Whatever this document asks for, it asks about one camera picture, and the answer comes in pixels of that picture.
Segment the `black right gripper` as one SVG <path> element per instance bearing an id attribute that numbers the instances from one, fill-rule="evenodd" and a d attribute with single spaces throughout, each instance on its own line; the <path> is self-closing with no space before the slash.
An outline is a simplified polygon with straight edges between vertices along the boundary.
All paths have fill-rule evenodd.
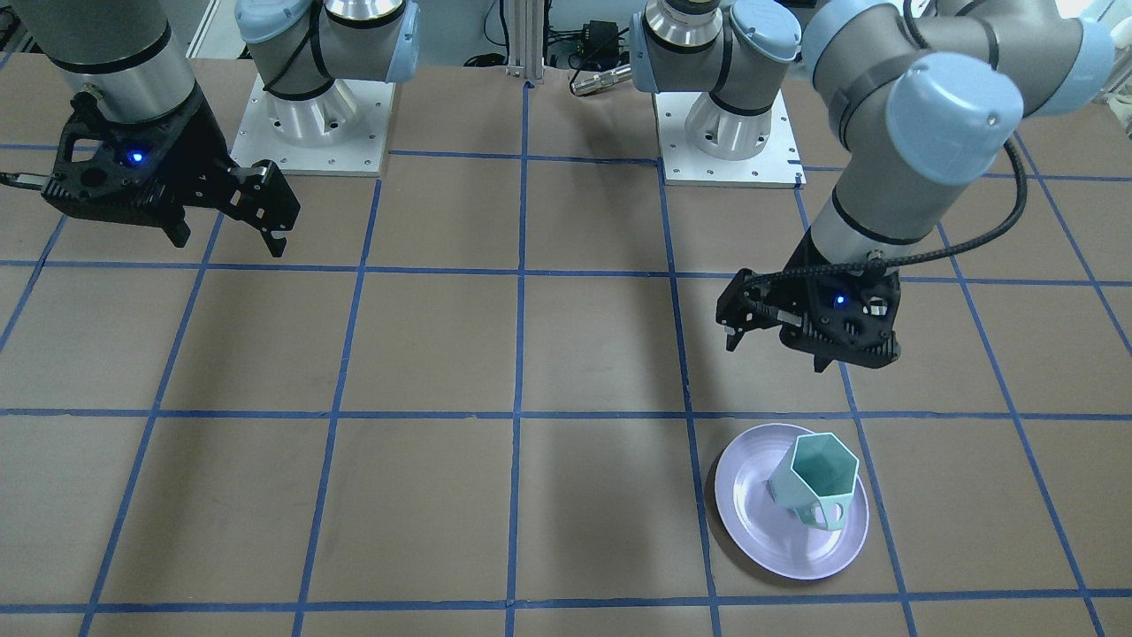
<path id="1" fill-rule="evenodd" d="M 301 205 L 271 160 L 241 167 L 230 158 L 201 88 L 163 117 L 109 121 L 96 94 L 74 94 L 53 169 L 41 190 L 74 219 L 161 229 L 177 249 L 192 234 L 187 206 L 211 207 L 256 229 L 272 257 L 283 257 Z"/>

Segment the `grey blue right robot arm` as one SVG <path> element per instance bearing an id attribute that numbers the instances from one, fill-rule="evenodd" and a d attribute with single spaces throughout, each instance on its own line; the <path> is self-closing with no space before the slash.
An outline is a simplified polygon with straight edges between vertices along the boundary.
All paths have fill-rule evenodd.
<path id="1" fill-rule="evenodd" d="M 15 1 L 12 11 L 72 96 L 52 169 L 3 173 L 5 186 L 72 219 L 158 229 L 179 249 L 188 207 L 218 210 L 282 257 L 299 199 L 278 161 L 231 156 L 162 5 Z M 348 81 L 414 77 L 414 1 L 239 1 L 234 15 L 284 143 L 344 140 L 361 118 Z"/>

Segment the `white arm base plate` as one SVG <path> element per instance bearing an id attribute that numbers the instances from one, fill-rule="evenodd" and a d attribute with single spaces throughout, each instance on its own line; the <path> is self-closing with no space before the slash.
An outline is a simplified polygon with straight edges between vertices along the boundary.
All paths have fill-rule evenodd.
<path id="1" fill-rule="evenodd" d="M 338 80 L 321 96 L 288 101 L 256 78 L 234 137 L 239 165 L 271 160 L 295 177 L 380 177 L 395 83 Z"/>
<path id="2" fill-rule="evenodd" d="M 655 94 L 667 186 L 792 188 L 806 177 L 782 94 L 769 111 L 739 117 L 707 93 Z"/>

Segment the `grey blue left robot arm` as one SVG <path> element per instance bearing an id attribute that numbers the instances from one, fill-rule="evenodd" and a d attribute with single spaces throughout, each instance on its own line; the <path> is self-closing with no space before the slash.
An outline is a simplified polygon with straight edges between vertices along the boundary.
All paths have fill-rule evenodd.
<path id="1" fill-rule="evenodd" d="M 782 272 L 736 273 L 715 319 L 738 347 L 779 329 L 817 372 L 900 356 L 900 269 L 994 241 L 1028 199 L 1012 134 L 1084 106 L 1112 71 L 1110 29 L 1052 1 L 935 1 L 914 18 L 889 1 L 648 1 L 628 28 L 638 91 L 698 94 L 691 135 L 711 156 L 723 126 L 769 122 L 801 60 L 849 162 Z"/>

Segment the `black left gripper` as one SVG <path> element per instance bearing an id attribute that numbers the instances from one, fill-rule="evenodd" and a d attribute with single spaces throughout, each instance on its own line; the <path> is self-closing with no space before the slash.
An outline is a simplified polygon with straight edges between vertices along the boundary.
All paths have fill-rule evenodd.
<path id="1" fill-rule="evenodd" d="M 755 272 L 739 269 L 718 298 L 715 321 L 724 329 L 724 350 L 732 352 L 748 332 L 772 329 L 780 310 L 800 318 L 799 326 L 782 326 L 780 342 L 814 355 L 814 372 L 824 372 L 833 360 L 882 368 L 900 358 L 894 327 L 901 299 L 898 272 L 780 279 L 769 283 L 765 296 L 764 289 L 751 285 L 753 278 Z"/>

